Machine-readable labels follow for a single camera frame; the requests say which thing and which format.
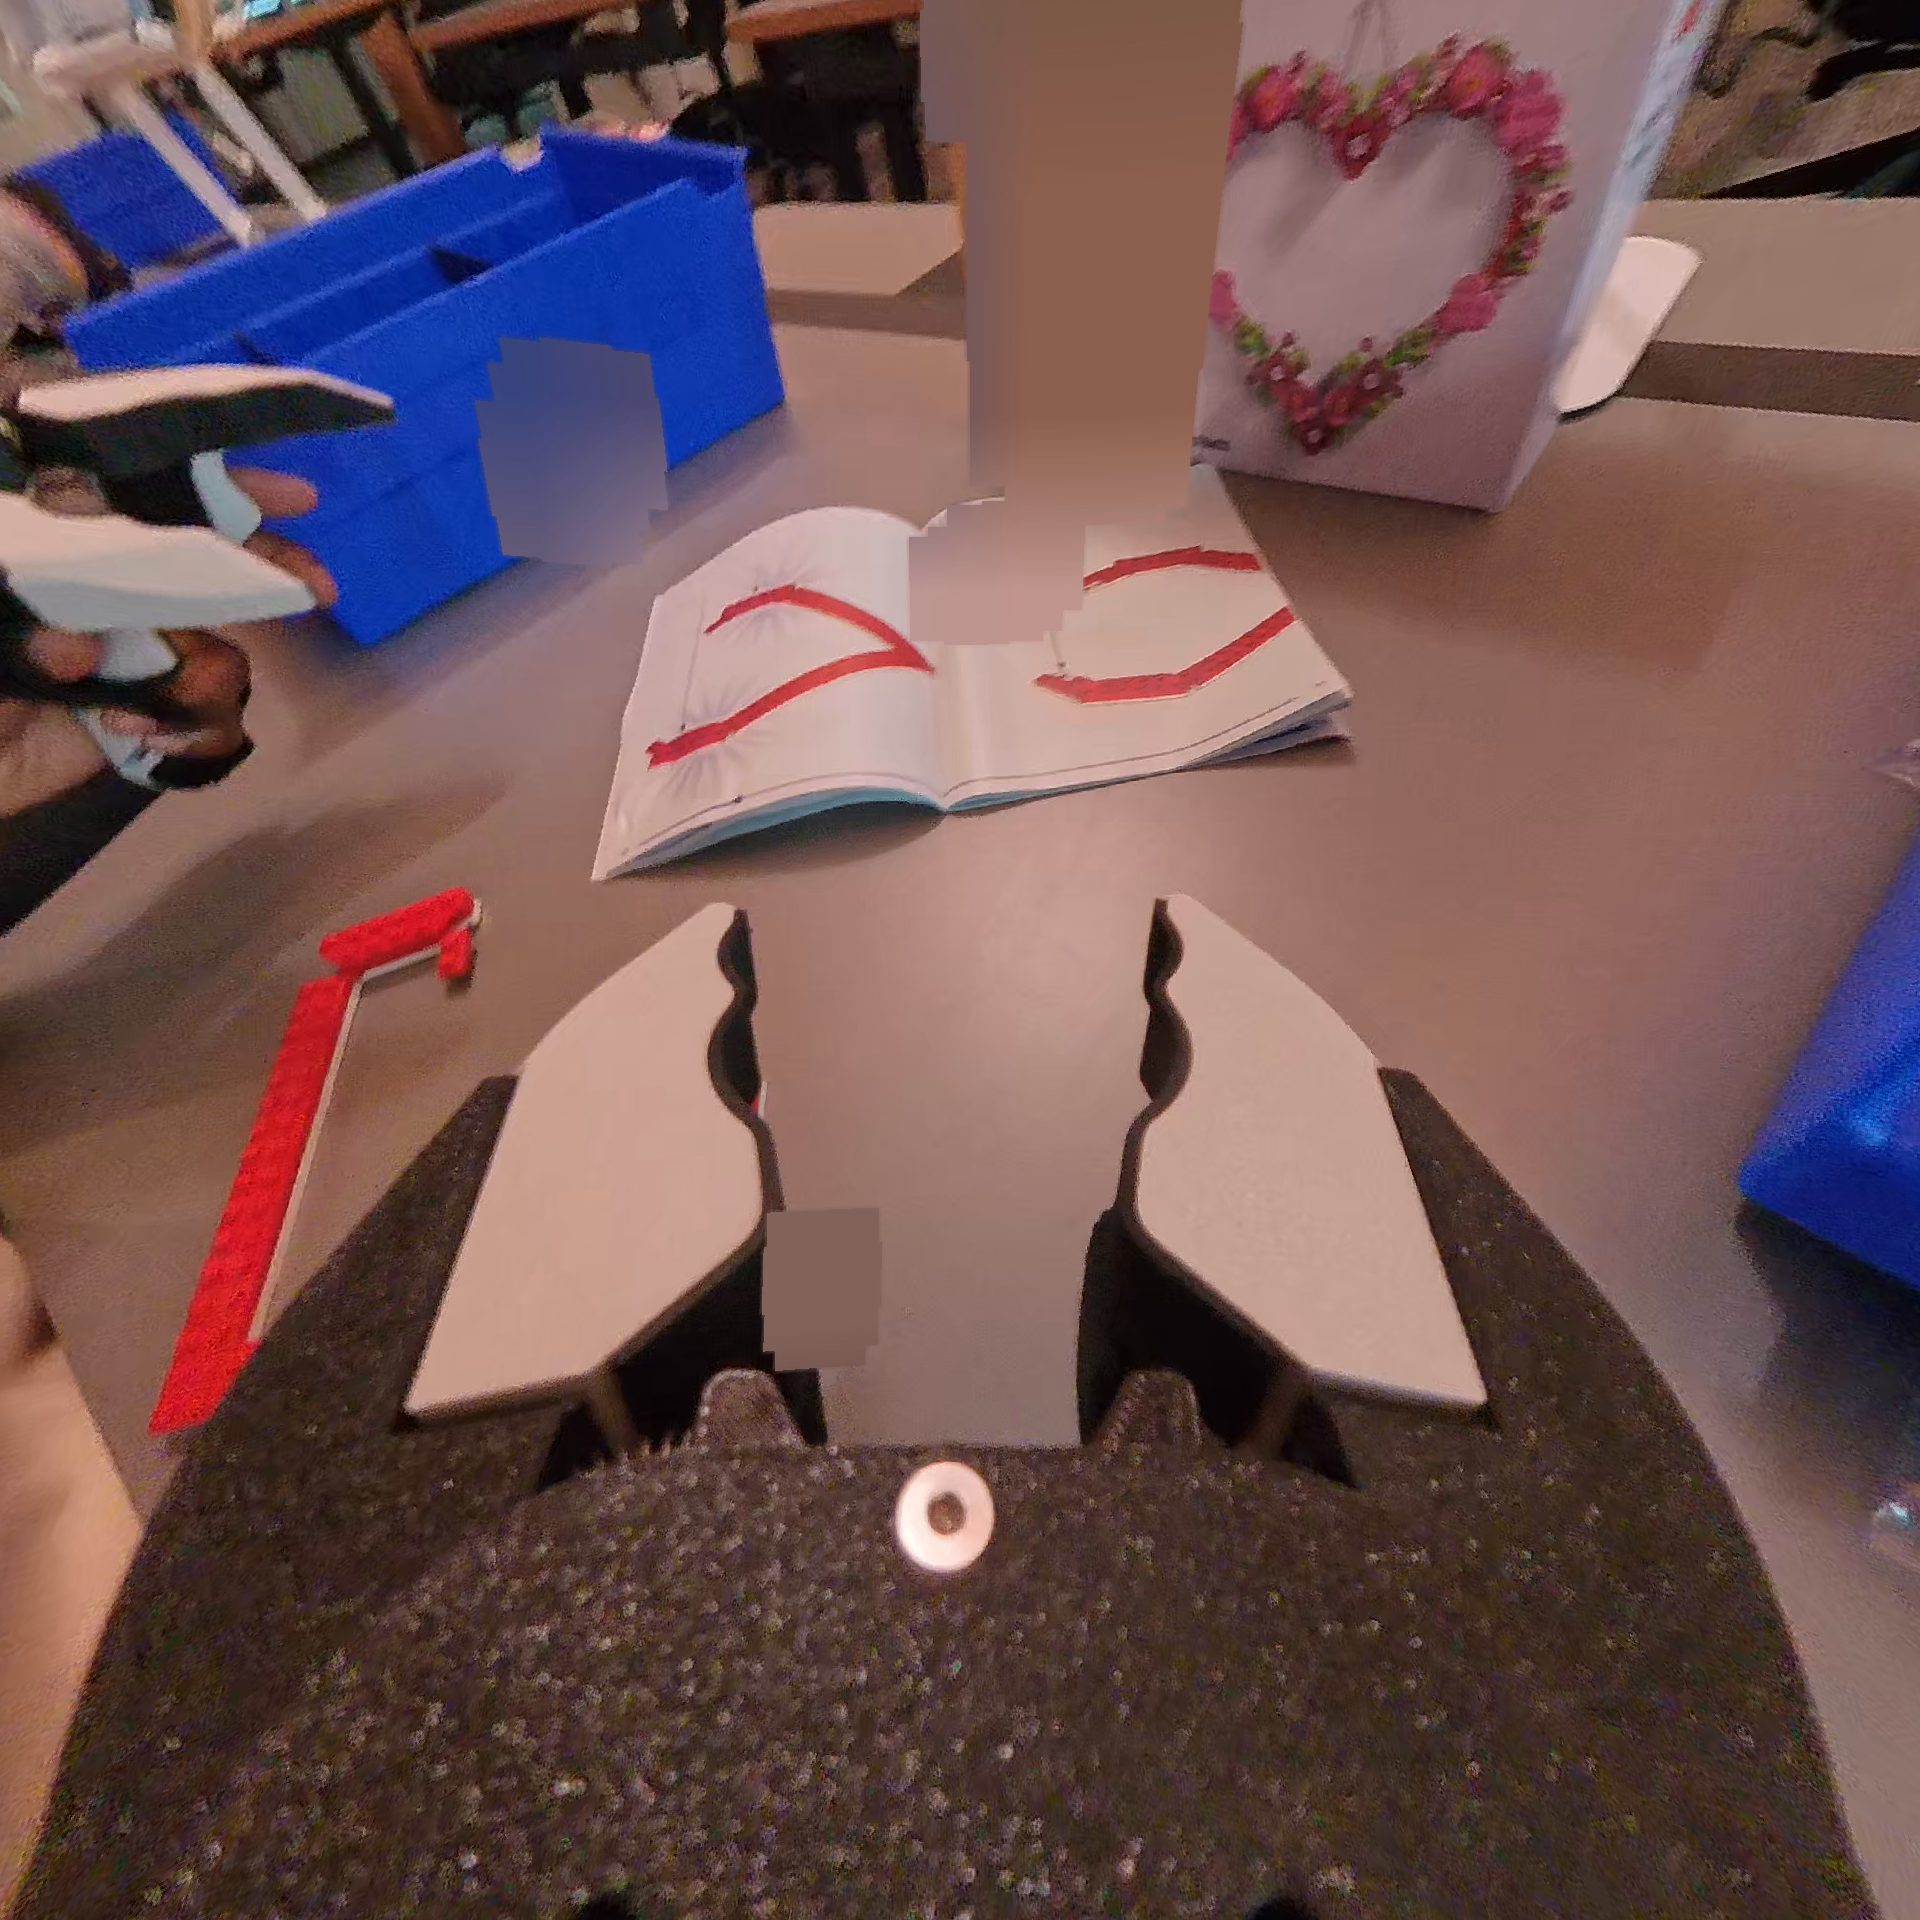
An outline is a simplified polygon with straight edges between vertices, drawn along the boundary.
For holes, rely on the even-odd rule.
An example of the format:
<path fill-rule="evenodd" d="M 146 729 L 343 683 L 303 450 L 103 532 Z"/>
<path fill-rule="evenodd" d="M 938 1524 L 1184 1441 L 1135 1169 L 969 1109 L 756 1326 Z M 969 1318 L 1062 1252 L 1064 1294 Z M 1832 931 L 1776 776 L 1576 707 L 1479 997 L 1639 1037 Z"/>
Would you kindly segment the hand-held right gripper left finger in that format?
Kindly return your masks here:
<path fill-rule="evenodd" d="M 711 1376 L 769 1366 L 764 1222 L 782 1208 L 748 917 L 711 904 L 578 1001 L 515 1082 L 411 1425 L 586 1409 L 615 1450 L 690 1429 Z"/>

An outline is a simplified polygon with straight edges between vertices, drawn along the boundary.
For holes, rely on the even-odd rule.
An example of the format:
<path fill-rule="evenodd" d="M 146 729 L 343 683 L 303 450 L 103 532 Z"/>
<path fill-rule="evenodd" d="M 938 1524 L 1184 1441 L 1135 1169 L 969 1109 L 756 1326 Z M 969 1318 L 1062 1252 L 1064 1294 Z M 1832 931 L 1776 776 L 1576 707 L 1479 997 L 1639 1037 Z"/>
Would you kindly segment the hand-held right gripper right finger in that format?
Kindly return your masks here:
<path fill-rule="evenodd" d="M 1484 1417 L 1490 1389 L 1361 1033 L 1194 897 L 1153 908 L 1143 1001 L 1118 1378 L 1179 1376 L 1236 1453 L 1337 1450 L 1340 1401 Z"/>

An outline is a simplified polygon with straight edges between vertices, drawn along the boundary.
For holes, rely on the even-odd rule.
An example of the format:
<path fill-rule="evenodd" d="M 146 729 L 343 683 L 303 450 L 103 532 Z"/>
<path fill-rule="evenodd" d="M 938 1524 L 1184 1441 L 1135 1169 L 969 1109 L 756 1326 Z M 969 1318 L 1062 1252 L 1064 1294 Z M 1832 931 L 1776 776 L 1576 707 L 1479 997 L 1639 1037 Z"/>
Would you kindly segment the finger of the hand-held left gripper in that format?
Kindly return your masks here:
<path fill-rule="evenodd" d="M 65 517 L 19 494 L 3 494 L 3 571 L 27 629 L 223 629 L 318 606 L 295 574 L 211 531 Z"/>
<path fill-rule="evenodd" d="M 8 418 L 30 464 L 120 481 L 204 452 L 393 426 L 396 406 L 308 369 L 143 369 L 27 387 Z"/>

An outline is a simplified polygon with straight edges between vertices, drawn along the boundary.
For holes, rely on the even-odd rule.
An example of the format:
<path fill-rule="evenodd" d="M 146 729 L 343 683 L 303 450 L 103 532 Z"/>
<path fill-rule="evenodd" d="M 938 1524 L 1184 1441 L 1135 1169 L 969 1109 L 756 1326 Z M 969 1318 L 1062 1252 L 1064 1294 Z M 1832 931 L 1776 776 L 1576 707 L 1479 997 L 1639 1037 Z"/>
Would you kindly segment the red brick frame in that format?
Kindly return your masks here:
<path fill-rule="evenodd" d="M 352 973 L 329 971 L 295 997 L 151 1409 L 155 1437 L 204 1427 L 256 1353 L 360 993 Z"/>

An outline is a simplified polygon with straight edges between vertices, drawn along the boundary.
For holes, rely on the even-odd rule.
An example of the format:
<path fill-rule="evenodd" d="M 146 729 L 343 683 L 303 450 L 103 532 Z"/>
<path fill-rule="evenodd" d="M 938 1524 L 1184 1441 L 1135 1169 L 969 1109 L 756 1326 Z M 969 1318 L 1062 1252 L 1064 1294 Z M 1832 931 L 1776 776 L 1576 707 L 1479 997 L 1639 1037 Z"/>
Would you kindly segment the person's left forearm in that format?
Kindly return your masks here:
<path fill-rule="evenodd" d="M 159 797 L 124 761 L 151 771 L 184 755 L 187 734 L 148 716 L 107 710 L 103 734 L 76 710 L 3 701 L 3 931 L 12 932 L 72 883 Z"/>

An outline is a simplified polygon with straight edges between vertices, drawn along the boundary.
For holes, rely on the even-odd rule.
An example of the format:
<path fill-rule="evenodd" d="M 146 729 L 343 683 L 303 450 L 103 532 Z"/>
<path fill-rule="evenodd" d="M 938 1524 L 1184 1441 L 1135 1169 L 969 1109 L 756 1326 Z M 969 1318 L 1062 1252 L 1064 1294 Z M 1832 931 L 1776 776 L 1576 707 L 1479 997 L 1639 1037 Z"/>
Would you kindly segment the grey desk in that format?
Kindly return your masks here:
<path fill-rule="evenodd" d="M 374 651 L 252 630 L 256 755 L 6 939 L 6 1227 L 126 1484 L 323 932 L 450 884 L 466 995 L 374 990 L 299 1288 L 487 1075 L 660 931 L 753 921 L 787 1200 L 875 1209 L 833 1434 L 1072 1441 L 1081 1262 L 1190 893 L 1418 1072 L 1633 1321 L 1764 1550 L 1887 1915 L 1915 1915 L 1915 1300 L 1738 1212 L 1738 1166 L 1913 833 L 1915 426 L 1617 400 L 1512 509 L 1239 488 L 1352 742 L 938 818 L 879 805 L 598 884 L 657 593 L 814 505 L 968 491 L 968 356 L 782 302 L 787 406 L 633 565 L 518 568 Z"/>

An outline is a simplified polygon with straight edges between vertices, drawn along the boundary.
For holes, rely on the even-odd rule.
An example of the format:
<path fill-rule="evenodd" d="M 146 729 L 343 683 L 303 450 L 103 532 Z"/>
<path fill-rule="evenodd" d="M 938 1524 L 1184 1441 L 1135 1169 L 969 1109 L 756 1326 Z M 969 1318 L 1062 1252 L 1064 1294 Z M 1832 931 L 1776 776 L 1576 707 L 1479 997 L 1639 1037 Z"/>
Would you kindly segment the person's left hand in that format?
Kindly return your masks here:
<path fill-rule="evenodd" d="M 281 473 L 233 466 L 232 482 L 252 498 L 263 524 L 247 552 L 299 578 L 316 608 L 332 608 L 339 586 L 299 541 L 276 531 L 279 521 L 318 505 L 318 491 Z M 247 707 L 252 666 L 242 629 L 180 630 L 170 637 L 176 654 L 179 720 L 161 722 L 138 710 L 105 709 L 99 734 L 76 710 L 52 705 L 3 701 L 3 814 L 9 818 L 113 771 L 103 737 L 153 750 L 163 758 L 223 758 L 249 742 Z"/>

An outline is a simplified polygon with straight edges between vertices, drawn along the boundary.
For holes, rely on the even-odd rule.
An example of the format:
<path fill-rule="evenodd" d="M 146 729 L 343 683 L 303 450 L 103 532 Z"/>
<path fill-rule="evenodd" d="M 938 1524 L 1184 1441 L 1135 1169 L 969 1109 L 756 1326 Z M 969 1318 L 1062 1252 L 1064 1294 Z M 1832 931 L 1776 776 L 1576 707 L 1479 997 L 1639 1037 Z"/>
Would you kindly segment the small blue bin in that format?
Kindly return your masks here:
<path fill-rule="evenodd" d="M 223 222 L 140 133 L 100 131 L 8 173 L 38 190 L 120 269 L 171 269 L 233 244 Z"/>

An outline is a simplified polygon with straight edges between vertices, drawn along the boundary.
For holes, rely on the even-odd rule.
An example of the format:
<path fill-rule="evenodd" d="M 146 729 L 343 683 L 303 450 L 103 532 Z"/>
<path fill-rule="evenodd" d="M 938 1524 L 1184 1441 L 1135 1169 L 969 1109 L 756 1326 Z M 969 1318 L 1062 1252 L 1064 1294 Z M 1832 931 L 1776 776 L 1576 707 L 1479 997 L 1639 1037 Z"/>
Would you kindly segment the wooden table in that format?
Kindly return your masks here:
<path fill-rule="evenodd" d="M 276 5 L 217 16 L 214 54 L 240 64 L 284 50 L 320 50 L 354 101 L 396 179 L 466 156 L 457 115 L 434 91 L 409 37 L 402 2 Z"/>

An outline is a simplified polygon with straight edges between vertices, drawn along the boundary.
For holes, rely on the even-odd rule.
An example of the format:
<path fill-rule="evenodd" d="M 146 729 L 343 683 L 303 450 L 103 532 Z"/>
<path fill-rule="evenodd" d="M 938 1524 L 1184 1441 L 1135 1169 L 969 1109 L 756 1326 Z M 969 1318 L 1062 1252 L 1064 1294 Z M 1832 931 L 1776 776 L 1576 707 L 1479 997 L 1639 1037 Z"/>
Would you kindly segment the white instruction booklet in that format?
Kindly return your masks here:
<path fill-rule="evenodd" d="M 840 806 L 952 817 L 1345 737 L 1353 689 L 1216 472 L 1168 517 L 1094 528 L 1047 637 L 914 635 L 907 562 L 943 528 L 796 512 L 658 594 L 594 880 Z"/>

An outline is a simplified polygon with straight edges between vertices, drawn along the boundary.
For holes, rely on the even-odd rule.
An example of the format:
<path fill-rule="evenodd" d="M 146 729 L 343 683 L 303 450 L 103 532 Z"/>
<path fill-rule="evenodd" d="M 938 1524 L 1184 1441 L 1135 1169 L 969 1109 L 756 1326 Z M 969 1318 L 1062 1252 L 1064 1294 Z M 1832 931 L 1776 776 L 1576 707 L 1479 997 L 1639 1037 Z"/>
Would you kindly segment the blue plastic container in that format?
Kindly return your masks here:
<path fill-rule="evenodd" d="M 1918 1288 L 1918 851 L 1826 1000 L 1738 1178 L 1753 1208 Z"/>

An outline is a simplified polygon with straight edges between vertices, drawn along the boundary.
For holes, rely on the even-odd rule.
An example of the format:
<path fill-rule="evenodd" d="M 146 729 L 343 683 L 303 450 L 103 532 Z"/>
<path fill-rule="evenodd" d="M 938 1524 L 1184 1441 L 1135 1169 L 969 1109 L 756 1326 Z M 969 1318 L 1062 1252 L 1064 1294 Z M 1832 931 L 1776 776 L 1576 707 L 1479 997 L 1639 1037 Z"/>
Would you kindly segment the person's beige shirt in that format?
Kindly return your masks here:
<path fill-rule="evenodd" d="M 129 1488 L 19 1250 L 3 1246 L 6 1731 L 65 1715 L 138 1550 Z"/>

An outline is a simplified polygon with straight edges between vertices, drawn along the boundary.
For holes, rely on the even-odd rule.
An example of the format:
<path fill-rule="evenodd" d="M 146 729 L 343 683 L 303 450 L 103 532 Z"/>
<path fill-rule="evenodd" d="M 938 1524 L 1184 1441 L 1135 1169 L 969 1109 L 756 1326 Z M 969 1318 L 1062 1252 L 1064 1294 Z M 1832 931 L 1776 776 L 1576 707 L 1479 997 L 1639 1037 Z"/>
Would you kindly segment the white flat board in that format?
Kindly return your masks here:
<path fill-rule="evenodd" d="M 1552 389 L 1562 418 L 1619 396 L 1700 267 L 1700 253 L 1663 235 L 1630 233 L 1601 282 Z"/>

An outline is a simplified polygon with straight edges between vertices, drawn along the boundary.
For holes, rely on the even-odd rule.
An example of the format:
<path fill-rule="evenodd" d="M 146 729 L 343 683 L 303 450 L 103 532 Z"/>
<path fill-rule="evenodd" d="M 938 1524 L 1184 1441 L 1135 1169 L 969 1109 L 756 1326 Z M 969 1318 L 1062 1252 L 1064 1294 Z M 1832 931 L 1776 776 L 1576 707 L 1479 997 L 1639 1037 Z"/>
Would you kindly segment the white flower heart box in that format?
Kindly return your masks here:
<path fill-rule="evenodd" d="M 1242 5 L 1194 460 L 1499 512 L 1720 11 Z"/>

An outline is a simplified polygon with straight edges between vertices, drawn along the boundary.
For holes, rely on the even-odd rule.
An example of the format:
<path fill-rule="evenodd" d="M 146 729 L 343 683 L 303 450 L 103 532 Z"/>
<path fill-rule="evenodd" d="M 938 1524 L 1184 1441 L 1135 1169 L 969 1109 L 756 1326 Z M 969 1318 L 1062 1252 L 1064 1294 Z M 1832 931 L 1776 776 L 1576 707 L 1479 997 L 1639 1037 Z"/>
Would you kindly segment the white table frame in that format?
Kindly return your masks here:
<path fill-rule="evenodd" d="M 328 218 L 329 205 L 216 64 L 240 16 L 240 5 L 214 2 L 32 2 L 12 8 L 6 38 L 41 91 L 144 137 L 207 216 L 252 249 L 266 232 L 179 136 L 159 97 L 163 84 L 187 84 L 214 117 L 219 157 L 240 160 L 295 225 Z"/>

